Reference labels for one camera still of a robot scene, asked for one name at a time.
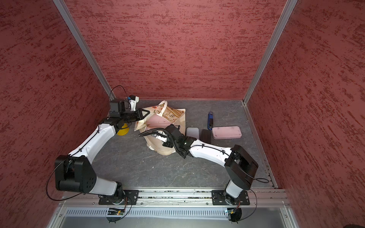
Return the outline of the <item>white pencil case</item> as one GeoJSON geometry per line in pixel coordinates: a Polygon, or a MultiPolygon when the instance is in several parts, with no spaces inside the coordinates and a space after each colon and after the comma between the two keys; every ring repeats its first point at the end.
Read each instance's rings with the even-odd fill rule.
{"type": "Polygon", "coordinates": [[[199,139],[200,138],[200,130],[198,127],[187,127],[186,128],[186,136],[199,139]]]}

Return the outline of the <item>pink pencil case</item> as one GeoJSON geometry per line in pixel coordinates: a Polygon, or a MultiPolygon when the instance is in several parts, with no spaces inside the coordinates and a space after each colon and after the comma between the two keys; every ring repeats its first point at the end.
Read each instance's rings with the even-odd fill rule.
{"type": "Polygon", "coordinates": [[[238,126],[214,127],[212,134],[216,140],[239,139],[242,137],[241,130],[238,126]]]}
{"type": "Polygon", "coordinates": [[[151,116],[147,122],[146,125],[148,128],[166,128],[167,126],[169,126],[171,123],[166,120],[165,118],[158,116],[156,114],[154,114],[153,116],[151,116]]]}

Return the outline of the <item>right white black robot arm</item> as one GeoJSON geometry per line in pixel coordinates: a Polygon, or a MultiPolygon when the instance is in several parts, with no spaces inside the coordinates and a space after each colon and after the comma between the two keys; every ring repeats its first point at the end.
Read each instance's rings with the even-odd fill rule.
{"type": "Polygon", "coordinates": [[[258,163],[241,146],[219,147],[183,135],[177,127],[169,125],[157,131],[156,137],[164,147],[175,149],[182,158],[188,156],[211,161],[225,168],[230,181],[221,194],[227,204],[235,205],[243,191],[251,189],[258,163]]]}

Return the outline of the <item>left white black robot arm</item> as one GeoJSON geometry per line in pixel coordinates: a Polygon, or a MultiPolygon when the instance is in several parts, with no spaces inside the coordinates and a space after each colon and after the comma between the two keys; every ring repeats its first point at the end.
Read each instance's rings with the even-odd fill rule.
{"type": "Polygon", "coordinates": [[[55,187],[58,191],[94,194],[109,203],[119,205],[127,198],[122,184],[106,180],[96,175],[92,163],[103,146],[128,124],[145,119],[148,110],[137,108],[139,97],[129,96],[124,100],[114,99],[110,102],[108,117],[104,118],[79,147],[68,155],[60,155],[55,160],[55,187]]]}

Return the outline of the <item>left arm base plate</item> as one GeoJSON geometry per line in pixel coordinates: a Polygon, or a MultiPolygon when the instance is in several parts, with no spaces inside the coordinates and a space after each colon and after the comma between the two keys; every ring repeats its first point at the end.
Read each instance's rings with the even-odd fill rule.
{"type": "Polygon", "coordinates": [[[116,196],[107,196],[107,195],[99,195],[99,205],[111,205],[111,206],[119,206],[119,205],[136,205],[139,190],[122,190],[121,195],[116,196]]]}

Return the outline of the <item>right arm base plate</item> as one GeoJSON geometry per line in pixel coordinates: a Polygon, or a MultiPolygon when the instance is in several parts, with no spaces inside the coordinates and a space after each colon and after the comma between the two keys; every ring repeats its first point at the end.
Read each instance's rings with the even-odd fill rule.
{"type": "Polygon", "coordinates": [[[246,190],[243,190],[236,198],[221,190],[213,190],[211,193],[213,205],[250,205],[250,199],[246,190]]]}

